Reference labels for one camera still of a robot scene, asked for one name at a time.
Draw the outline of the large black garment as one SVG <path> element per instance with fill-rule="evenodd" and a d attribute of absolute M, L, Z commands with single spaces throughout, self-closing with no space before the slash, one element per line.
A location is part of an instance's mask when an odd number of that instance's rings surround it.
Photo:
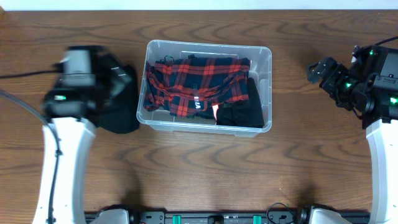
<path fill-rule="evenodd" d="M 134 67 L 130 65 L 123 65 L 123 67 L 131 75 L 131 83 L 116 97 L 112 105 L 95 109 L 93 115 L 93 122 L 97 128 L 116 134 L 131 133 L 139 128 L 136 118 L 139 101 L 137 74 Z"/>

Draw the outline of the red navy plaid shirt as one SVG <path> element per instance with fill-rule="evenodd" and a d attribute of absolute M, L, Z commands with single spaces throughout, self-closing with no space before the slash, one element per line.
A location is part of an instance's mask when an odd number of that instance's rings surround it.
<path fill-rule="evenodd" d="M 146 63 L 147 111 L 163 108 L 172 116 L 189 117 L 214 105 L 249 99 L 248 58 L 206 58 L 159 60 Z"/>

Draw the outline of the black garment with tape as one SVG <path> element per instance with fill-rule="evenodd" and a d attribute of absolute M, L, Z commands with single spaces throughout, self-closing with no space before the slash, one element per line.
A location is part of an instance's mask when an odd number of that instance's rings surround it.
<path fill-rule="evenodd" d="M 225 103 L 216 110 L 216 124 L 246 128 L 263 128 L 265 125 L 262 105 L 253 78 L 248 78 L 248 96 L 245 101 Z"/>

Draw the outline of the pink printed shirt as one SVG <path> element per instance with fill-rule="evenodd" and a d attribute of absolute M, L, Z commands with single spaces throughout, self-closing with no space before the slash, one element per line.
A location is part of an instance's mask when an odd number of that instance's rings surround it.
<path fill-rule="evenodd" d="M 217 120 L 217 111 L 219 109 L 219 106 L 214 105 L 214 106 L 212 106 L 212 109 L 213 109 L 213 116 L 214 116 L 215 120 Z"/>

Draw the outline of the dark green cloth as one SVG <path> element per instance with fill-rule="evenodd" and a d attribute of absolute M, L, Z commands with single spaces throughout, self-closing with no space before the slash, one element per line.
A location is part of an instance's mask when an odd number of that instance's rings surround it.
<path fill-rule="evenodd" d="M 164 61 L 166 61 L 166 62 L 169 62 L 169 61 L 175 61 L 175 59 L 172 57 L 172 56 L 170 56 L 170 55 L 166 55 L 165 57 L 164 57 Z"/>

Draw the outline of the dark navy garment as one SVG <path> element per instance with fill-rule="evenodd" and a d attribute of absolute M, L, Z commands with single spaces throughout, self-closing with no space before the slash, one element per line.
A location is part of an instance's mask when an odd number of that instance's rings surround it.
<path fill-rule="evenodd" d="M 200 111 L 195 116 L 200 117 L 200 118 L 204 118 L 204 119 L 215 119 L 215 116 L 214 116 L 213 111 L 211 109 L 206 110 L 206 111 Z"/>

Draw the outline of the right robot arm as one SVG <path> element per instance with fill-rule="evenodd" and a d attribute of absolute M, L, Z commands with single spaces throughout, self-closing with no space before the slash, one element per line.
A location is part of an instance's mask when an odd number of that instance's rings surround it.
<path fill-rule="evenodd" d="M 362 121 L 371 152 L 370 223 L 397 223 L 397 50 L 355 47 L 346 68 L 325 57 L 307 68 L 312 84 Z"/>

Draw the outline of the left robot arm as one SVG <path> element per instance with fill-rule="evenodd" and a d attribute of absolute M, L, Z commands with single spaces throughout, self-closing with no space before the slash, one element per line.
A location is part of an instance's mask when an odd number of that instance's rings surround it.
<path fill-rule="evenodd" d="M 44 161 L 34 223 L 85 223 L 85 174 L 96 130 L 139 127 L 137 77 L 113 54 L 70 48 L 44 96 Z"/>

